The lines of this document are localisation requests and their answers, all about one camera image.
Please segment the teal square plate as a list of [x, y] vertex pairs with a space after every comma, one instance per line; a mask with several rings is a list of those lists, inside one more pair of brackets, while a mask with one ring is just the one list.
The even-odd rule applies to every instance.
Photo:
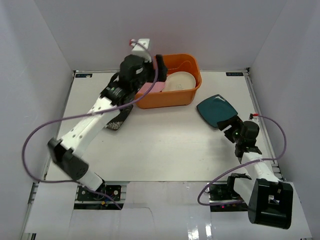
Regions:
[[203, 100], [196, 109], [202, 119], [213, 128], [218, 128], [218, 122], [238, 115], [236, 109], [220, 94]]

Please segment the cream plate with bear print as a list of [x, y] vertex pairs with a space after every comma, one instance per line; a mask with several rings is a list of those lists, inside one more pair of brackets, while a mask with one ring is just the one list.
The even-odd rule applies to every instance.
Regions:
[[162, 92], [191, 90], [196, 87], [196, 79], [189, 72], [178, 71], [170, 74], [164, 83]]

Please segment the pink round plate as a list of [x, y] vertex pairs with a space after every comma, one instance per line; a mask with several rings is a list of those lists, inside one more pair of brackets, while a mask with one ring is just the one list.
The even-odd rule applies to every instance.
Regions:
[[143, 95], [145, 94], [148, 90], [150, 90], [148, 93], [151, 94], [151, 93], [159, 93], [161, 92], [164, 87], [165, 87], [165, 82], [162, 82], [162, 81], [157, 81], [153, 87], [151, 88], [152, 86], [152, 82], [146, 82], [141, 88], [140, 90], [137, 92], [137, 95]]

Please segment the black floral square plate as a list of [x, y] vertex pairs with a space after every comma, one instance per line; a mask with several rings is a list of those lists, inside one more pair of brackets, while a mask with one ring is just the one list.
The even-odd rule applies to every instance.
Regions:
[[119, 130], [120, 127], [123, 125], [123, 123], [128, 118], [128, 116], [130, 115], [133, 107], [134, 106], [131, 104], [131, 105], [127, 106], [126, 108], [121, 109], [119, 114], [106, 124], [105, 128], [112, 130], [112, 131]]

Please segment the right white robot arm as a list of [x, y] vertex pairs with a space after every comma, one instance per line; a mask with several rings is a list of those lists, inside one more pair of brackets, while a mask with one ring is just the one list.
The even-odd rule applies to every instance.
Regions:
[[293, 187], [281, 181], [267, 166], [256, 145], [260, 127], [237, 115], [217, 123], [218, 129], [235, 144], [235, 156], [247, 173], [232, 173], [225, 187], [226, 195], [247, 204], [252, 224], [289, 229], [292, 223]]

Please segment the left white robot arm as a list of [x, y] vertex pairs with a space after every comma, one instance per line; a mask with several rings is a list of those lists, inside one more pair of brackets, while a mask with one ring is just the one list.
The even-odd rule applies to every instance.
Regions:
[[120, 70], [100, 92], [98, 99], [88, 112], [69, 132], [60, 139], [51, 138], [47, 143], [53, 163], [72, 181], [88, 188], [88, 193], [99, 200], [105, 196], [104, 180], [90, 170], [82, 155], [108, 123], [122, 112], [112, 110], [118, 106], [130, 107], [131, 101], [142, 86], [154, 78], [165, 80], [168, 69], [161, 54], [155, 56], [157, 69], [143, 57], [130, 54], [120, 64]]

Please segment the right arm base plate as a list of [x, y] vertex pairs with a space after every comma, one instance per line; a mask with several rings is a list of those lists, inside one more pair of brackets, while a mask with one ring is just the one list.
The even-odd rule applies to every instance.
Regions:
[[226, 183], [213, 184], [204, 192], [209, 197], [210, 203], [220, 203], [222, 205], [211, 206], [212, 213], [227, 213], [227, 212], [247, 212], [248, 205], [245, 202], [239, 204], [230, 204], [229, 202], [242, 200], [236, 192], [230, 192]]

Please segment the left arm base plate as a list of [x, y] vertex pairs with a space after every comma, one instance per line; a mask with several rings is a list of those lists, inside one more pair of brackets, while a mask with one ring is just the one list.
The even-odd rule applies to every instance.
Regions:
[[89, 191], [86, 187], [79, 186], [76, 195], [76, 200], [79, 202], [109, 201], [107, 197], [102, 195], [104, 194], [108, 195], [114, 201], [119, 201], [121, 199], [122, 186], [107, 184], [102, 186], [97, 191], [100, 192], [100, 194], [93, 193], [92, 191]]

